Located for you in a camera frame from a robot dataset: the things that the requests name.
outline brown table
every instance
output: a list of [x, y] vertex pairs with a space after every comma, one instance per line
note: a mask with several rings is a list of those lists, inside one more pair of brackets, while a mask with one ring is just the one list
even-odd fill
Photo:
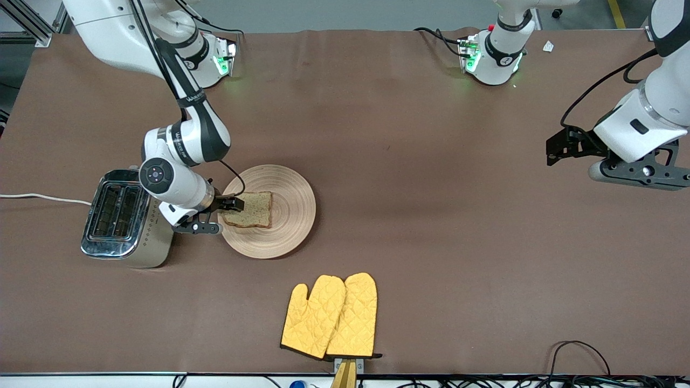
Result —
[[[278, 347], [290, 290], [367, 271], [384, 354], [369, 372], [541, 373], [554, 343], [579, 339], [615, 374], [686, 374], [690, 191], [596, 183], [595, 159], [544, 155], [564, 109], [649, 46], [640, 31], [536, 32], [518, 74], [488, 87], [416, 32], [247, 35], [237, 78], [208, 91], [226, 160], [300, 172], [318, 201], [310, 237], [261, 261], [178, 235], [163, 267], [138, 271], [81, 254], [86, 206], [2, 200], [0, 370], [330, 371]], [[590, 128], [629, 88], [606, 83], [571, 122]], [[0, 141], [1, 191], [90, 200], [177, 118], [162, 80], [58, 35]], [[574, 347], [558, 371], [602, 369]]]

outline round wooden board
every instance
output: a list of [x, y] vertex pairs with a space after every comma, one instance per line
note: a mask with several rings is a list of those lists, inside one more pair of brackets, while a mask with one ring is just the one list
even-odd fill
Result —
[[[234, 250], [255, 259], [272, 259], [290, 253], [304, 241], [316, 218], [316, 198], [309, 183], [294, 170], [275, 164], [252, 167], [241, 174], [245, 191], [273, 193], [270, 228], [237, 228], [223, 225], [223, 237]], [[236, 193], [242, 183], [235, 178], [223, 192]]]

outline oven mitt thumb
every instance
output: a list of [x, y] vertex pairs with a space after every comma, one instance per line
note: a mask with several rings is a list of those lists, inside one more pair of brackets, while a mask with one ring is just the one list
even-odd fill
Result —
[[345, 284], [335, 276], [321, 275], [311, 295], [307, 293], [306, 284], [293, 289], [280, 347], [322, 359], [345, 303]]
[[329, 358], [378, 358], [381, 355], [374, 355], [376, 283], [368, 273], [357, 273], [345, 280], [345, 289], [345, 306], [326, 354]]

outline quilted fabric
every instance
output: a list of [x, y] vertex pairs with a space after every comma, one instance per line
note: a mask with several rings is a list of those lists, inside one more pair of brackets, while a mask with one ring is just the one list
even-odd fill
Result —
[[326, 353], [371, 357], [378, 302], [376, 283], [368, 273], [357, 273], [345, 280], [345, 288], [345, 306]]
[[306, 284], [293, 289], [281, 346], [323, 358], [345, 303], [345, 284], [335, 276], [316, 279], [307, 299]]

